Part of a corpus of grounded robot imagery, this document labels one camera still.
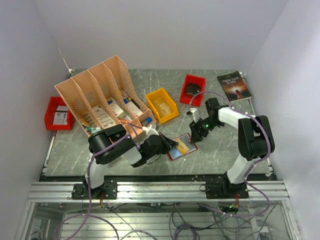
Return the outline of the red card holder wallet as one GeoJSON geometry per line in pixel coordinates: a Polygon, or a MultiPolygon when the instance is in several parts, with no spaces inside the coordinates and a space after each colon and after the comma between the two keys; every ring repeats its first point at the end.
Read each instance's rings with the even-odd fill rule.
{"type": "Polygon", "coordinates": [[[176,160],[185,155],[188,155],[198,149],[195,143],[190,142],[191,135],[189,133],[185,133],[181,136],[178,136],[173,140],[177,142],[178,145],[173,147],[167,154],[171,161],[176,160]]]}

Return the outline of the yellow plastic bin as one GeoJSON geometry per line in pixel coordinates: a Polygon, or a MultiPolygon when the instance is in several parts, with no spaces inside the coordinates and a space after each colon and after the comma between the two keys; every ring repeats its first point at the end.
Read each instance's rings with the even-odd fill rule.
{"type": "Polygon", "coordinates": [[[177,104],[164,88],[146,94],[145,99],[147,107],[160,124],[167,123],[180,115],[177,104]]]}

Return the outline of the black credit card stack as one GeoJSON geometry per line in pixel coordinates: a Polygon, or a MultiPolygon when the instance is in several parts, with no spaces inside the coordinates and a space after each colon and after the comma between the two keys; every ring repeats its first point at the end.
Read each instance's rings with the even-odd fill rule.
{"type": "Polygon", "coordinates": [[[201,87],[195,83],[189,83],[185,88],[185,93],[190,96],[195,96],[201,92],[201,87]]]}

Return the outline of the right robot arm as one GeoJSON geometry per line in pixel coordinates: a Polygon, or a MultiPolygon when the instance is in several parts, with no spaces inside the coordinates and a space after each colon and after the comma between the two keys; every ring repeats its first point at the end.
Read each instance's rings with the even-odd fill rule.
{"type": "Polygon", "coordinates": [[[217,98],[205,102],[207,118],[199,116],[197,108],[191,107],[187,114],[193,121],[190,143],[201,142],[215,127],[230,125],[237,130],[239,155],[232,167],[218,176],[216,180],[206,182],[200,187],[208,199],[248,198],[246,180],[254,165],[268,157],[275,150],[269,119],[265,115],[253,116],[241,113],[228,105],[221,105],[217,98]]]}

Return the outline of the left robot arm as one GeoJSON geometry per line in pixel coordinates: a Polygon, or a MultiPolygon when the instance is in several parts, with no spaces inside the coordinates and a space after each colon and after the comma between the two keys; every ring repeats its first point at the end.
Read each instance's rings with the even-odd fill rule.
{"type": "Polygon", "coordinates": [[[129,126],[134,132],[141,129],[147,139],[136,144],[120,124],[96,131],[88,138],[91,160],[85,174],[84,192],[89,198],[96,199],[101,195],[107,165],[120,156],[125,157],[132,167],[138,168],[149,164],[148,160],[152,157],[167,154],[178,146],[177,141],[158,132],[153,123],[142,127],[133,124],[129,126]]]}

